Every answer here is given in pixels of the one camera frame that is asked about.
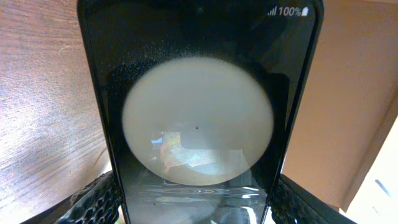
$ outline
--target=white circle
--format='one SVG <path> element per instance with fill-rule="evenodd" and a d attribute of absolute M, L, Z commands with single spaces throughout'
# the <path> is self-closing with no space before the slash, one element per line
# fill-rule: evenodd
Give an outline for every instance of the white circle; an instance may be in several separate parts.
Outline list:
<path fill-rule="evenodd" d="M 230 180 L 258 161 L 274 119 L 261 86 L 244 70 L 205 57 L 150 69 L 129 91 L 123 133 L 137 159 L 185 185 Z"/>

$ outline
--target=brown wall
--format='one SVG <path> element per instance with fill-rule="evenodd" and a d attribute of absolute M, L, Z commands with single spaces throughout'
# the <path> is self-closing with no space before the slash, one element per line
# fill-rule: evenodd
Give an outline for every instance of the brown wall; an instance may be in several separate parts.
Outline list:
<path fill-rule="evenodd" d="M 398 4 L 325 0 L 283 173 L 341 207 L 398 89 Z"/>

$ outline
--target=battery icon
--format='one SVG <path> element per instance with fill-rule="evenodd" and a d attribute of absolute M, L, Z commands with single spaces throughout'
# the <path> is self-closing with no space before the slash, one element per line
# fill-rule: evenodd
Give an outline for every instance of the battery icon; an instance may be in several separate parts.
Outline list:
<path fill-rule="evenodd" d="M 304 7 L 303 11 L 301 12 L 301 16 L 307 16 L 308 15 L 308 7 Z"/>

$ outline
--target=signal strength icon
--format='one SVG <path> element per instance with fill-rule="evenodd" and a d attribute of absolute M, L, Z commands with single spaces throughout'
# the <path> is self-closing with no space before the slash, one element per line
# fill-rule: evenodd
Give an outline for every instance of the signal strength icon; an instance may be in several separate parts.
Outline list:
<path fill-rule="evenodd" d="M 267 16 L 274 16 L 276 15 L 276 10 L 277 10 L 277 6 L 275 6 L 275 8 L 273 8 L 271 11 L 269 11 L 267 13 Z"/>

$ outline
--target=wooden table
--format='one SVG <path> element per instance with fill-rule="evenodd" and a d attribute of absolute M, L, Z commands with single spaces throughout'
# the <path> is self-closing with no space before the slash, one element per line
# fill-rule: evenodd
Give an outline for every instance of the wooden table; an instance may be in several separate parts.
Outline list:
<path fill-rule="evenodd" d="M 1 223 L 50 208 L 108 163 L 76 0 L 0 1 L 0 150 Z"/>

